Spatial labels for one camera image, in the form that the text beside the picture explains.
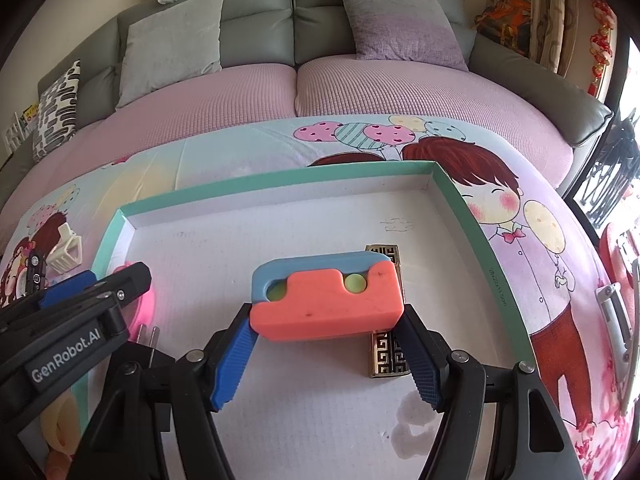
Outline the operator hand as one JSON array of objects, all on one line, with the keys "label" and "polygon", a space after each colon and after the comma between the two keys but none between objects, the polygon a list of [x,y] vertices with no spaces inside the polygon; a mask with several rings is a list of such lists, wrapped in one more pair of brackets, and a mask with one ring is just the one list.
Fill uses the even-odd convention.
[{"label": "operator hand", "polygon": [[47,479],[65,479],[80,441],[78,406],[70,390],[40,414],[40,428],[50,448],[44,474]]}]

